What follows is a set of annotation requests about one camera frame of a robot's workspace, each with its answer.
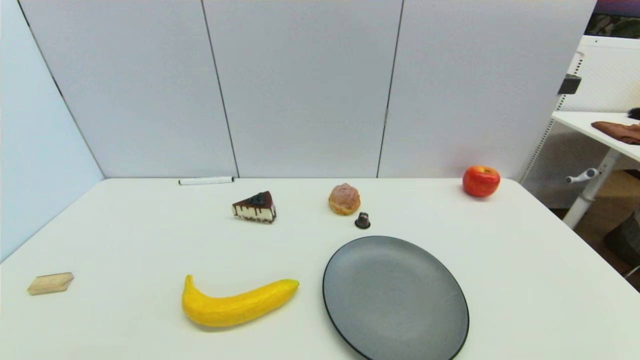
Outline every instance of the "banana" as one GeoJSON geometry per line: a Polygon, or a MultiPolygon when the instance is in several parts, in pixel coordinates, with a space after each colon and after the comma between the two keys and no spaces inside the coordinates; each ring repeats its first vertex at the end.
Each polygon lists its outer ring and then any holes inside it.
{"type": "Polygon", "coordinates": [[[214,298],[201,293],[187,275],[182,310],[191,321],[209,327],[238,325],[258,318],[287,302],[299,282],[284,279],[233,297],[214,298]]]}

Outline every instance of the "cake slice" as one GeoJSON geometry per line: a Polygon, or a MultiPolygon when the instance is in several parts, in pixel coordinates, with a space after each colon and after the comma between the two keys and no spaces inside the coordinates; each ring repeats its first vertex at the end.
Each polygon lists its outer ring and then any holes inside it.
{"type": "Polygon", "coordinates": [[[276,206],[270,192],[257,193],[249,199],[233,205],[234,216],[249,221],[272,223],[276,218],[276,206]]]}

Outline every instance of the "desk leg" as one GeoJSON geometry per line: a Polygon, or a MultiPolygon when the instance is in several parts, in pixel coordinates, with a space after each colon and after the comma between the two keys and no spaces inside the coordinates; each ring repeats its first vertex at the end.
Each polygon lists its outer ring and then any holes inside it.
{"type": "Polygon", "coordinates": [[[613,167],[616,161],[620,157],[620,153],[614,149],[609,149],[607,155],[600,163],[598,171],[600,175],[594,177],[589,181],[587,187],[584,188],[578,199],[575,199],[573,205],[569,209],[569,212],[564,216],[563,222],[572,229],[578,224],[582,216],[587,212],[591,203],[595,200],[596,195],[600,191],[602,185],[613,171],[613,167]]]}

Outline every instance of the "red apple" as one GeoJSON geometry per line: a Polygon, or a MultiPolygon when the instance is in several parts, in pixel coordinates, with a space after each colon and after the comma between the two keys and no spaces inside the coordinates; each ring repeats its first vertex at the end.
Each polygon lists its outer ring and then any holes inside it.
{"type": "Polygon", "coordinates": [[[500,174],[490,167],[470,167],[462,178],[462,187],[466,193],[475,197],[487,197],[493,194],[499,184],[500,174]]]}

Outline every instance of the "pastry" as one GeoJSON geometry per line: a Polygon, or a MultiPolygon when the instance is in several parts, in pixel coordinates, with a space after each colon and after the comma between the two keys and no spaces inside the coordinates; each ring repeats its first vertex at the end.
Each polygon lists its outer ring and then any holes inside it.
{"type": "Polygon", "coordinates": [[[336,214],[353,214],[360,207],[358,189],[346,183],[336,186],[329,195],[329,206],[336,214]]]}
{"type": "Polygon", "coordinates": [[[276,218],[276,206],[270,192],[256,195],[233,204],[234,216],[256,222],[272,223],[276,218]]]}

